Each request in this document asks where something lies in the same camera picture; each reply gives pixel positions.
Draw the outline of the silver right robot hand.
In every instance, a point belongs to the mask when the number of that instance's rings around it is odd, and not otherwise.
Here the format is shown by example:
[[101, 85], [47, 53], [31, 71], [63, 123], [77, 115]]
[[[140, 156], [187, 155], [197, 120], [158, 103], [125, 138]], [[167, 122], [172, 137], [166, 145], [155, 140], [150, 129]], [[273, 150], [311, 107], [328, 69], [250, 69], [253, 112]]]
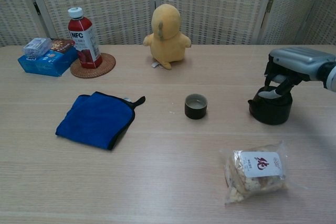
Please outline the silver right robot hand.
[[264, 76], [264, 88], [258, 92], [264, 99], [279, 99], [302, 81], [321, 81], [335, 92], [335, 55], [306, 47], [274, 49]]

